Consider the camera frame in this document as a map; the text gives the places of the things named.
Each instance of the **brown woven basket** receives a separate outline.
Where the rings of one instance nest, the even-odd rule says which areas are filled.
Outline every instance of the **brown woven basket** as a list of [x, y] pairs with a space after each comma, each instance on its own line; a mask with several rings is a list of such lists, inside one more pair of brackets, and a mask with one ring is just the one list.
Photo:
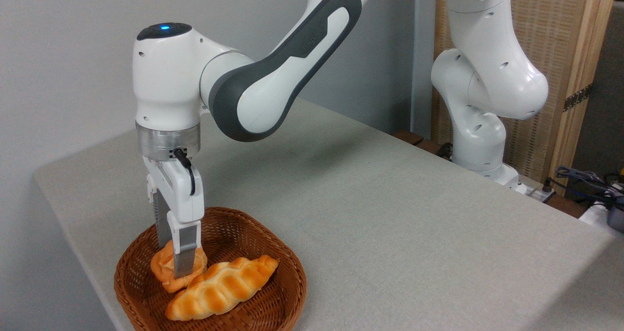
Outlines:
[[306, 299], [306, 276], [287, 245], [254, 218], [228, 208], [206, 208], [201, 244], [209, 266], [263, 254], [279, 259], [279, 266], [258, 293], [228, 313], [171, 321], [165, 309], [176, 293], [167, 293], [150, 269], [159, 249], [152, 225], [123, 253], [115, 273], [117, 299], [136, 330], [286, 331], [294, 327]]

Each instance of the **table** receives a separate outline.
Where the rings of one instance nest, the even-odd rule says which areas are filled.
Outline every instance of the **table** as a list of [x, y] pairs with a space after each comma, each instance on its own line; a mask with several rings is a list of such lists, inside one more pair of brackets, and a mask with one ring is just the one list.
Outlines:
[[[299, 331], [624, 329], [624, 244], [599, 229], [305, 100], [251, 144], [201, 123], [206, 204], [252, 215], [305, 268]], [[153, 220], [136, 143], [35, 175], [119, 330], [115, 266]]]

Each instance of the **bread roll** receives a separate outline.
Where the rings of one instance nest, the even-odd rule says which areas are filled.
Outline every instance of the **bread roll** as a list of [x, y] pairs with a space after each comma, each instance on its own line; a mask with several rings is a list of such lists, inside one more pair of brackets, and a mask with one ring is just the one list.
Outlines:
[[174, 293], [184, 287], [196, 278], [197, 275], [206, 271], [208, 258], [201, 247], [195, 250], [195, 261], [193, 262], [193, 272], [190, 275], [176, 278], [174, 271], [174, 242], [170, 240], [165, 247], [156, 252], [150, 262], [150, 268], [156, 278], [162, 282], [162, 286], [169, 293]]
[[268, 255], [214, 264], [174, 297], [165, 316], [170, 320], [191, 320], [227, 313], [239, 302], [252, 298], [268, 282], [278, 264], [278, 260]]

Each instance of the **croissant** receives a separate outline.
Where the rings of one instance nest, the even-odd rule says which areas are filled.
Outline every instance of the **croissant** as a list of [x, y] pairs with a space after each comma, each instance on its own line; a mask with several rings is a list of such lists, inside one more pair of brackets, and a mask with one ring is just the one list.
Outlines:
[[162, 286], [167, 292], [174, 293], [188, 286], [197, 275], [206, 271], [207, 264], [208, 258], [203, 252], [203, 249], [199, 247], [195, 250], [193, 272], [190, 275], [176, 278], [176, 273], [174, 271], [174, 242], [170, 240], [163, 249], [156, 252], [154, 257], [152, 257], [150, 268], [154, 275], [156, 275], [156, 278], [162, 282]]
[[238, 303], [252, 298], [268, 282], [278, 264], [278, 260], [268, 255], [214, 264], [174, 297], [165, 316], [170, 320], [191, 320], [227, 313]]

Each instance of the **cable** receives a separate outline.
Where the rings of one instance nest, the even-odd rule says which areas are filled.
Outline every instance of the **cable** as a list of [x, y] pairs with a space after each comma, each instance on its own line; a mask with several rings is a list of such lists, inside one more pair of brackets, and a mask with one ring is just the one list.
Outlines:
[[579, 171], [571, 167], [560, 166], [557, 168], [557, 177], [572, 178], [574, 180], [577, 180], [577, 182], [582, 181], [586, 185], [593, 187], [594, 189], [609, 193], [611, 197], [616, 197], [619, 194], [624, 194], [622, 191], [620, 191], [620, 189], [617, 189], [607, 184], [601, 178], [599, 178], [596, 173], [592, 173], [590, 171]]
[[193, 170], [191, 169], [191, 161], [187, 158], [187, 155], [184, 153], [182, 149], [176, 149], [174, 151], [174, 156], [180, 160], [180, 163], [183, 167], [189, 170], [189, 174], [191, 175], [191, 195], [195, 194], [195, 176], [193, 174]]
[[559, 187], [566, 189], [566, 191], [570, 191], [571, 193], [575, 194], [575, 195], [579, 195], [581, 197], [585, 197], [585, 198], [590, 198], [591, 200], [597, 201], [597, 202], [602, 202], [604, 204], [608, 204], [611, 205], [613, 207], [616, 207], [617, 209], [620, 209], [620, 211], [624, 211], [624, 205], [622, 205], [622, 203], [617, 201], [617, 197], [618, 196], [610, 196], [610, 195], [590, 195], [590, 194], [586, 194], [586, 193], [582, 193], [579, 192], [569, 186], [566, 186], [564, 184], [560, 184], [559, 182], [555, 181], [553, 178], [548, 178], [548, 180], [550, 180], [553, 184], [558, 185]]

